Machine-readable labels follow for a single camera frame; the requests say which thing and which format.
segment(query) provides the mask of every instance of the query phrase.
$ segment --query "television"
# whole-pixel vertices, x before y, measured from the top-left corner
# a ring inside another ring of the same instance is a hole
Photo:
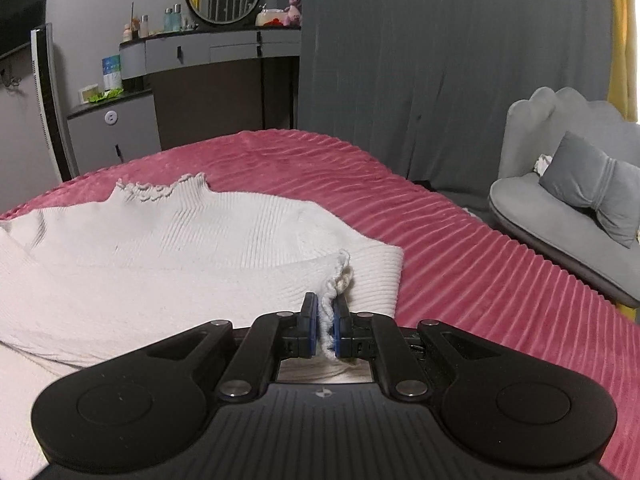
[[[0,59],[27,47],[31,29],[45,23],[46,0],[0,0]]]

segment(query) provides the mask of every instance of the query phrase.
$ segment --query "bottle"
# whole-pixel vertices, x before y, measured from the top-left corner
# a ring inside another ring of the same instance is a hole
[[[171,32],[174,30],[174,10],[167,7],[164,11],[164,31]]]
[[[140,19],[137,16],[133,16],[131,19],[131,33],[133,34],[133,39],[136,40],[139,38],[140,32]]]
[[[133,40],[133,33],[131,32],[131,24],[127,23],[124,26],[124,32],[122,33],[122,43]]]
[[[174,32],[180,32],[182,28],[182,6],[180,4],[174,5]]]
[[[142,15],[142,21],[140,22],[140,38],[146,38],[149,35],[149,16]]]

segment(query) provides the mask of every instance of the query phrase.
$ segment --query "bed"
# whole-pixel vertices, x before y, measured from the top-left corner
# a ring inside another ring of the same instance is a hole
[[[640,478],[638,327],[565,270],[346,142],[297,130],[241,132],[80,176],[0,219],[105,200],[119,178],[170,184],[200,171],[213,190],[311,200],[364,235],[401,246],[401,326],[440,319],[602,384],[618,407],[602,465]]]

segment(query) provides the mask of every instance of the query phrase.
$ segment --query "white cloth on sofa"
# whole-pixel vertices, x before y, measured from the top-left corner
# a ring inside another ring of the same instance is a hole
[[[6,360],[4,374],[15,371],[0,386],[2,480],[28,478],[42,462],[28,413],[44,386],[211,319],[249,326],[260,314],[299,310],[313,291],[325,357],[287,373],[344,376],[350,366],[327,357],[332,299],[346,291],[354,311],[392,316],[402,267],[401,249],[315,203],[212,192],[203,174],[171,186],[118,183],[105,202],[35,210],[0,226],[0,368]],[[7,414],[11,381],[26,386]]]
[[[551,155],[540,155],[533,166],[533,171],[539,176],[543,176],[545,174],[546,168],[549,167],[552,160],[553,157]]]

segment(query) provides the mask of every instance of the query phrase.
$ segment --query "green item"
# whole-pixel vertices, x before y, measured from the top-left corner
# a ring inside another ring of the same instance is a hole
[[[122,94],[124,90],[122,88],[116,88],[113,90],[109,90],[107,92],[100,92],[94,96],[89,97],[90,103],[99,103],[100,101],[104,101],[105,99],[111,99],[112,97],[117,97]]]

